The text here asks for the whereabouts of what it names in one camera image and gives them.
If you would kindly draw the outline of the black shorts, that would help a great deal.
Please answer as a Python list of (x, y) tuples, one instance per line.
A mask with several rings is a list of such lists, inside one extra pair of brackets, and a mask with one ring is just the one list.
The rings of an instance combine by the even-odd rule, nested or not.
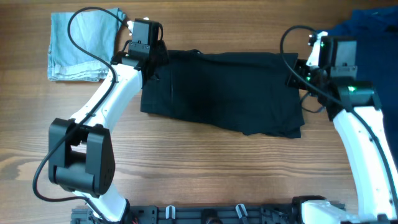
[(300, 138), (299, 91), (287, 86), (298, 55), (169, 50), (142, 89), (141, 111), (245, 135)]

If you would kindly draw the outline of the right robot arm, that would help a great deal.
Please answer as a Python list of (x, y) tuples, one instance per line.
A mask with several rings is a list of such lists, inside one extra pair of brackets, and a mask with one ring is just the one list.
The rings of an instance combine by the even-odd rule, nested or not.
[(356, 79), (356, 46), (349, 37), (311, 34), (312, 52), (291, 69), (289, 85), (307, 90), (326, 109), (343, 141), (358, 197), (358, 212), (321, 197), (294, 199), (299, 223), (397, 223), (397, 170), (371, 82)]

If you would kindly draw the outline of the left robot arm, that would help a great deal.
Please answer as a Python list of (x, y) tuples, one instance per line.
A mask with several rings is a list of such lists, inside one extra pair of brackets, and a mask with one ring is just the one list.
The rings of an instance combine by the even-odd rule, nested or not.
[(87, 104), (70, 119), (55, 119), (49, 127), (47, 164), (49, 181), (83, 200), (94, 223), (136, 223), (130, 203), (113, 184), (116, 162), (111, 133), (130, 100), (168, 61), (159, 22), (135, 19), (127, 23), (132, 33), (127, 52), (110, 62), (108, 77)]

